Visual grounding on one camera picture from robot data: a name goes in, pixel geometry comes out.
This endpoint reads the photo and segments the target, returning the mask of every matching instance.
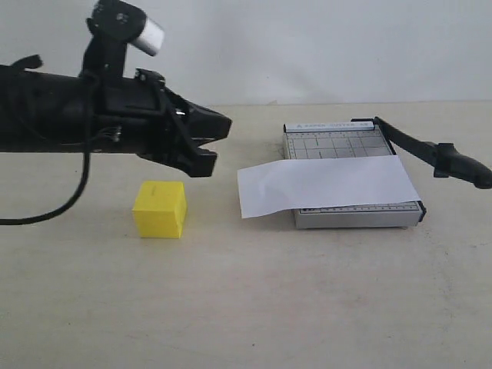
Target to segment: black cable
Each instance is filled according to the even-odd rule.
[[[36,57],[29,57],[26,59],[22,59],[21,61],[18,61],[14,63],[11,68],[38,68],[39,63],[38,59]],[[50,211],[49,213],[30,217],[30,218],[19,218],[19,219],[0,219],[0,225],[27,225],[27,224],[34,224],[34,223],[40,223],[42,221],[48,221],[50,219],[56,218],[59,215],[65,213],[68,209],[70,209],[77,201],[78,199],[82,196],[82,193],[85,190],[85,186],[88,183],[88,178],[89,178],[89,172],[90,172],[90,167],[91,167],[91,117],[92,117],[92,111],[91,111],[91,98],[94,90],[97,87],[98,84],[98,79],[97,77],[93,75],[83,75],[82,79],[84,81],[89,81],[89,86],[87,90],[87,95],[85,96],[85,101],[84,101],[84,126],[85,126],[85,131],[84,131],[84,148],[83,148],[83,169],[82,169],[82,174],[81,174],[81,180],[78,184],[78,187],[75,190],[75,193],[72,195],[72,197],[60,208],[55,209],[54,211]]]

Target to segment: white paper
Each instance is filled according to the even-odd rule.
[[[397,155],[274,161],[239,170],[238,187],[242,218],[420,200]]]

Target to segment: silver cylinder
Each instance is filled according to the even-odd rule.
[[[164,42],[164,30],[149,17],[145,21],[144,31],[131,44],[150,56],[156,56]]]

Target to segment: table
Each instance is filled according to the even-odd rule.
[[[212,178],[95,155],[82,199],[2,228],[0,367],[491,367],[492,196],[398,150],[428,209],[415,228],[298,231],[241,219],[237,170],[281,157],[282,125],[378,115],[492,166],[492,103],[215,107],[234,119]],[[81,155],[0,155],[2,217],[58,207]],[[143,181],[185,182],[180,240],[142,240]]]

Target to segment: yellow foam block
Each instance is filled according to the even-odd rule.
[[[181,238],[188,210],[182,182],[146,181],[133,207],[142,238]]]

